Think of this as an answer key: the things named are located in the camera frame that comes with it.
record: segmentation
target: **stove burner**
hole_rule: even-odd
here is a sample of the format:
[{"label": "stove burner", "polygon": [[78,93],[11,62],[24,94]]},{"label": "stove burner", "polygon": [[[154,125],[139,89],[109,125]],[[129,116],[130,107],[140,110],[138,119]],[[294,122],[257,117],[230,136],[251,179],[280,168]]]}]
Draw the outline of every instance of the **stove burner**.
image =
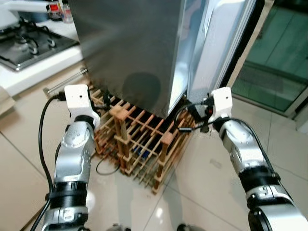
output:
[{"label": "stove burner", "polygon": [[77,44],[21,18],[17,26],[0,31],[0,64],[19,71]]},{"label": "stove burner", "polygon": [[25,38],[25,37],[16,35],[15,36],[15,42],[18,43],[18,44],[26,44],[26,43],[29,42],[29,38]]}]

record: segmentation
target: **black cable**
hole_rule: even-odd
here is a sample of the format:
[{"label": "black cable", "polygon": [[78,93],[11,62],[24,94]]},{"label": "black cable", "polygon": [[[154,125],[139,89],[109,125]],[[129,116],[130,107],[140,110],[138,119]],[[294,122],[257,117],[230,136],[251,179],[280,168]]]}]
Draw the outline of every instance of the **black cable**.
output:
[{"label": "black cable", "polygon": [[107,173],[102,173],[102,172],[99,172],[98,171],[98,166],[100,165],[100,163],[103,161],[104,159],[100,160],[100,162],[98,162],[97,166],[96,166],[96,172],[97,174],[101,175],[101,176],[109,176],[109,175],[112,175],[114,174],[115,172],[117,172],[120,168],[120,164],[116,167],[116,169],[112,172],[107,172]]},{"label": "black cable", "polygon": [[[44,123],[44,117],[45,117],[45,113],[46,113],[46,110],[49,106],[49,104],[55,100],[55,99],[58,99],[59,96],[58,95],[54,95],[52,96],[50,99],[48,99],[47,103],[45,104],[44,108],[43,108],[43,111],[42,111],[42,115],[40,117],[40,121],[39,121],[39,129],[38,129],[38,151],[39,151],[39,158],[40,158],[40,163],[42,164],[42,167],[44,169],[44,172],[45,172],[45,175],[46,175],[46,178],[47,178],[47,182],[48,182],[48,187],[49,187],[49,194],[52,192],[53,190],[53,183],[52,183],[52,179],[51,179],[51,176],[50,176],[50,173],[48,171],[48,168],[46,166],[46,163],[45,163],[45,159],[44,159],[44,153],[43,153],[43,145],[42,145],[42,132],[43,132],[43,123]],[[50,204],[50,199],[47,200],[45,206],[43,207],[43,209],[41,210],[40,214],[38,215],[38,217],[36,218],[32,228],[30,231],[34,231],[40,220],[42,219],[42,217],[44,216],[46,210],[48,209],[49,207],[49,204]]]},{"label": "black cable", "polygon": [[39,129],[38,129],[38,151],[39,151],[39,158],[40,158],[40,162],[42,164],[42,167],[44,169],[44,172],[45,172],[45,175],[46,175],[46,178],[47,178],[47,181],[48,181],[48,186],[49,186],[49,193],[52,192],[52,188],[53,188],[53,184],[52,184],[52,179],[51,179],[51,176],[50,176],[50,173],[48,171],[48,168],[46,166],[46,163],[45,163],[45,159],[44,159],[44,153],[43,153],[43,145],[42,145],[42,132],[43,132],[43,123],[44,123],[44,116],[45,116],[45,113],[46,113],[46,110],[47,110],[47,107],[49,106],[49,104],[57,99],[58,96],[57,95],[54,95],[52,96],[50,99],[48,99],[47,103],[45,104],[44,108],[43,108],[43,111],[42,111],[42,115],[40,117],[40,121],[39,121]]},{"label": "black cable", "polygon": [[198,103],[190,103],[190,104],[187,104],[187,105],[184,105],[182,107],[179,108],[179,110],[175,113],[174,115],[174,119],[173,119],[173,125],[175,126],[176,125],[176,122],[177,122],[177,118],[178,118],[178,115],[186,108],[188,107],[192,107],[192,106],[195,106],[195,105],[204,105],[205,102],[204,101],[201,101],[201,102],[198,102]]},{"label": "black cable", "polygon": [[44,205],[43,209],[41,210],[41,212],[39,213],[38,217],[36,218],[32,228],[30,231],[35,231],[35,229],[37,228],[40,220],[42,219],[42,217],[44,216],[45,212],[47,211],[48,207],[50,204],[50,199],[47,200],[46,204]]},{"label": "black cable", "polygon": [[61,142],[58,144],[58,147],[56,149],[56,154],[55,154],[55,157],[54,157],[55,162],[57,162],[60,148],[61,148]]}]

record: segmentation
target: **cabinet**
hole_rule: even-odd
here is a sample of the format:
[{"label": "cabinet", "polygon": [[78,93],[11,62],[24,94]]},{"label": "cabinet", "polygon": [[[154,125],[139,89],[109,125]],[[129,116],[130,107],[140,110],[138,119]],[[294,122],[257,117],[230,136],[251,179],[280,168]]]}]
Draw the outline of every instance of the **cabinet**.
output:
[{"label": "cabinet", "polygon": [[[0,131],[33,166],[45,177],[39,160],[38,131],[42,109],[48,98],[44,88],[53,88],[80,72],[82,62],[42,81],[19,94],[13,109],[0,116]],[[81,75],[67,84],[88,83]],[[51,176],[54,173],[55,151],[69,123],[69,112],[65,102],[52,102],[47,109],[43,126],[43,151]]]},{"label": "cabinet", "polygon": [[44,205],[46,180],[0,134],[0,230],[20,230]]}]

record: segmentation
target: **kitchen counter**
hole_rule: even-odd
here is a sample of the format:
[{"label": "kitchen counter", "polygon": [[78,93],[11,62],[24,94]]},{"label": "kitchen counter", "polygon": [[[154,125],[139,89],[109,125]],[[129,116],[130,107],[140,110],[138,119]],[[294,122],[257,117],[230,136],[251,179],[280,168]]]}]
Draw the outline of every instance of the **kitchen counter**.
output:
[{"label": "kitchen counter", "polygon": [[[63,22],[48,20],[43,23],[37,23],[37,25],[47,26],[49,30],[54,33],[78,40],[74,23],[65,24]],[[10,96],[14,96],[82,59],[81,48],[77,45],[41,60],[19,72],[13,71],[0,64],[0,86],[2,86]]]}]

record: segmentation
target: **refrigerator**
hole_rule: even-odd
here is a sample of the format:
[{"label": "refrigerator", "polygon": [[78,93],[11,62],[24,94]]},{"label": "refrigerator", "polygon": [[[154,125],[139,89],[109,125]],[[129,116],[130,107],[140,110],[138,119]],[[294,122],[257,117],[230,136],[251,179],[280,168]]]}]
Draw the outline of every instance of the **refrigerator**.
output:
[{"label": "refrigerator", "polygon": [[183,95],[198,102],[232,84],[273,1],[69,4],[94,87],[166,118]]}]

